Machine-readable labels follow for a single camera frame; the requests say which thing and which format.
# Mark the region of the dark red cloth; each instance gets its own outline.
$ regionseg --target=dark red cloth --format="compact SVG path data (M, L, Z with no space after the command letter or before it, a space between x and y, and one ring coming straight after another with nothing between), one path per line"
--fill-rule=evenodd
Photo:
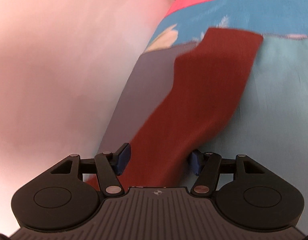
M131 160L119 177L125 190L177 186L190 152L235 112L262 41L248 31L209 28L195 49L176 58L171 92L130 142Z

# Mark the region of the metal screw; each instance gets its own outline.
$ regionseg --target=metal screw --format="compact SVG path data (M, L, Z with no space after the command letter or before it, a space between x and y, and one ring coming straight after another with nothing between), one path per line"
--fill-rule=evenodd
M196 193L199 193L199 194L205 194L205 193L209 192L210 189L209 189L209 187L207 187L207 186L199 185L199 186L196 186L196 187L194 188L194 191L195 191Z
M106 188L106 192L109 194L117 194L122 191L121 187L119 186L109 186Z

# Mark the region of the white surface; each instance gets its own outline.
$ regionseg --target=white surface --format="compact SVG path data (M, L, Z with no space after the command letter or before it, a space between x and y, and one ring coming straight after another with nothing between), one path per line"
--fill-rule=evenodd
M23 184L94 154L171 0L0 0L0 232Z

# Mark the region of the ridged surface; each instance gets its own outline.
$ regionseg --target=ridged surface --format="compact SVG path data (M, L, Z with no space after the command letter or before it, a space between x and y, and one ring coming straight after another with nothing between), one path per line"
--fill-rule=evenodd
M223 219L209 199L185 188L131 188L107 199L97 215L67 232L40 233L21 228L12 240L301 240L297 229L257 233Z

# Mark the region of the white circular symbol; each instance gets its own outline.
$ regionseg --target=white circular symbol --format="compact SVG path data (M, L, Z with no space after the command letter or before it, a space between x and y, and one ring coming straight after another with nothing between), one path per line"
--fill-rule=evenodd
M160 190L155 190L153 193L158 196L161 195L163 192Z

